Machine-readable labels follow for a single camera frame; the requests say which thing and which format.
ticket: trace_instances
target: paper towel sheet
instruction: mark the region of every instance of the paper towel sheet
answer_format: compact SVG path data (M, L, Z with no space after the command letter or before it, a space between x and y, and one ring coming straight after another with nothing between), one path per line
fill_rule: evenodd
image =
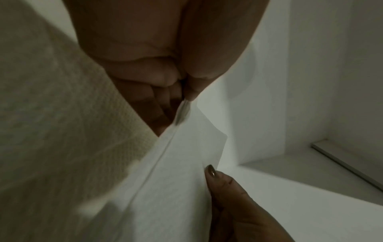
M218 164L226 135L193 103L177 118L81 233L84 242L208 241L211 199L204 167Z

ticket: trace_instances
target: hand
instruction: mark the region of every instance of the hand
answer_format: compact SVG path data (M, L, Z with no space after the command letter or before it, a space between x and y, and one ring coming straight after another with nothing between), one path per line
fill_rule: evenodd
M268 0L64 3L81 48L160 135L183 98L195 99L238 59Z
M294 242L233 178L211 165L205 176L213 201L209 242Z

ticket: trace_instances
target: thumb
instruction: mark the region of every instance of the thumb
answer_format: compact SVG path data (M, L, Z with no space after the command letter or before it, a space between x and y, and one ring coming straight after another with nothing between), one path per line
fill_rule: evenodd
M205 169L211 196L226 209L237 222L255 223L259 206L232 177L216 171L212 165Z

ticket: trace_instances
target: fingernail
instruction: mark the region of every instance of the fingernail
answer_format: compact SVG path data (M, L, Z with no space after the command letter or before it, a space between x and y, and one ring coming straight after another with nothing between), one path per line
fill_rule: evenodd
M207 166L207 173L212 177L212 178L217 178L217 172L215 171L214 167L212 165Z

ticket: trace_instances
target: dark nail polish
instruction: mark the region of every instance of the dark nail polish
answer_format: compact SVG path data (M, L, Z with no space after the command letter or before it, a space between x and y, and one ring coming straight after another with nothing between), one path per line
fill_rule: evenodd
M215 171L214 167L212 165L207 166L207 172L209 175L213 178L217 178L217 172Z

